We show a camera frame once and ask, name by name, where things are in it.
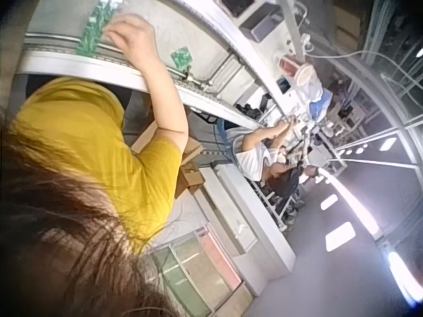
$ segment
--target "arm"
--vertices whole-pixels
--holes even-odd
[[[297,124],[298,124],[298,121],[297,120],[290,121],[288,128],[285,129],[285,131],[283,131],[281,134],[279,134],[273,140],[273,142],[272,142],[272,144],[271,144],[270,147],[272,149],[279,149],[284,144],[284,141],[286,140],[286,137],[292,133],[292,130],[297,126]]]
[[[285,122],[279,123],[276,127],[263,127],[244,136],[242,151],[247,152],[257,146],[257,144],[264,139],[273,139],[277,135],[283,133],[288,129],[288,124]]]
[[[158,129],[184,151],[188,140],[188,120],[178,91],[159,58],[154,28],[137,15],[115,18],[104,32],[143,75],[151,95]]]

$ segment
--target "window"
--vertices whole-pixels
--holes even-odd
[[[213,234],[201,229],[151,254],[159,280],[183,316],[209,316],[242,283]]]

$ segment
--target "yellow t-shirt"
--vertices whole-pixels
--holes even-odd
[[[171,140],[156,137],[133,155],[121,132],[123,118],[123,108],[107,89],[60,78],[25,102],[16,127],[65,153],[51,167],[95,180],[109,195],[129,237],[148,240],[163,228],[173,207],[182,154]],[[49,159],[49,153],[41,155],[43,161]]]

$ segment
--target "fluorescent light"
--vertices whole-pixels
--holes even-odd
[[[330,195],[329,197],[327,197],[324,201],[322,201],[322,203],[320,204],[320,208],[322,210],[326,210],[328,209],[331,205],[333,205],[334,203],[336,203],[338,201],[338,196],[333,194]]]
[[[380,151],[388,151],[394,145],[396,140],[396,137],[390,137],[387,139],[385,142],[383,142]]]
[[[417,52],[416,57],[419,58],[419,57],[422,57],[422,56],[423,56],[423,48],[420,48],[420,51]]]
[[[388,261],[395,281],[402,285],[416,302],[422,302],[423,287],[412,276],[403,259],[396,252],[391,252],[388,255]]]
[[[323,180],[323,176],[317,176],[316,179],[316,184],[320,183]]]
[[[344,243],[353,239],[355,236],[356,232],[354,231],[351,223],[344,223],[342,226],[326,235],[326,251],[330,252],[335,250]]]
[[[319,168],[320,175],[323,175],[329,179],[333,187],[338,193],[345,199],[350,205],[352,211],[357,215],[357,218],[362,222],[363,226],[370,232],[375,240],[381,237],[382,232],[379,229],[375,219],[371,213],[354,197],[339,180],[330,175],[326,170]]]

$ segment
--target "white wall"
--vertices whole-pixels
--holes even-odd
[[[186,190],[175,200],[164,229],[153,239],[151,246],[159,246],[207,224],[208,220],[196,199]]]

